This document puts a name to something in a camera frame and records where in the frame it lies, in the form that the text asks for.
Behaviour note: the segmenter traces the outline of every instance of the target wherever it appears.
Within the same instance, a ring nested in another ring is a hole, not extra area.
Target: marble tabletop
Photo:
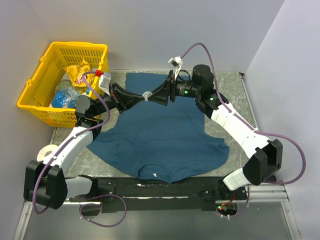
[[[129,70],[114,70],[110,71],[112,74],[111,82],[117,82],[121,87],[125,87],[126,74],[129,72],[135,73],[155,73],[155,74],[168,74],[168,71],[129,71]],[[241,75],[237,72],[218,72],[217,73],[219,89],[221,93],[229,99],[238,113],[244,117],[252,126],[256,126],[252,110],[247,99],[246,91],[243,86]],[[107,131],[113,128],[117,122],[119,112],[116,109],[110,111],[111,116],[109,122],[103,127],[102,131]],[[107,115],[104,113],[100,118],[105,118]],[[248,161],[245,152],[239,144],[217,123],[208,119],[205,115],[204,130],[205,132],[217,138],[224,138],[225,143],[230,147],[228,159],[221,167],[203,173],[198,176],[214,177],[225,176],[226,174],[244,166]],[[59,145],[71,132],[71,128],[58,127],[54,131],[53,144]],[[78,175],[88,175],[93,177],[131,177],[116,168],[105,163],[99,157],[94,155],[87,148],[84,149],[73,164],[70,166],[66,173],[66,177],[76,177]]]

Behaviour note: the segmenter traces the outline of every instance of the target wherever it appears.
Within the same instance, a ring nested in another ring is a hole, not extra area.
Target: yellow basket
[[[28,110],[33,115],[53,127],[73,128],[76,123],[75,109],[49,107],[55,96],[55,88],[65,74],[64,68],[69,65],[79,64],[84,58],[92,69],[102,72],[108,71],[108,47],[105,44],[89,42],[60,42],[50,44],[35,74],[26,83],[17,106]],[[98,87],[99,77],[94,78],[92,87],[102,94]],[[89,97],[96,96],[90,91]]]

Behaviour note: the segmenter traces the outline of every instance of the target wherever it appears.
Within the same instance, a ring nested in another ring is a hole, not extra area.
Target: roll of tape
[[[38,155],[36,156],[36,160],[38,162],[41,162],[46,156],[50,155],[54,150],[57,149],[57,145],[54,145],[54,144],[50,144],[50,145],[47,145],[45,147],[43,147]]]

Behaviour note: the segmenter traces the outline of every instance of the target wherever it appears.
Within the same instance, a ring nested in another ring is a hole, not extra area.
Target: blue towel
[[[166,75],[128,73],[126,89],[143,94]],[[205,116],[195,99],[177,97],[163,106],[141,102],[121,114],[114,128],[101,132],[88,149],[121,172],[140,179],[173,183],[219,168],[228,158],[223,138],[205,133]]]

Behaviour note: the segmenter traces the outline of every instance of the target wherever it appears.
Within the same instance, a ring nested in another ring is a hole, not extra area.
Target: yellow snack bag
[[[84,92],[87,89],[87,85],[82,79],[82,75],[85,72],[91,71],[90,64],[85,60],[85,58],[82,59],[82,62],[79,65],[70,65],[67,66],[65,69],[66,74],[70,78],[72,82],[72,86],[77,89],[84,88]],[[93,84],[95,79],[94,74],[87,74],[85,80],[91,85]]]

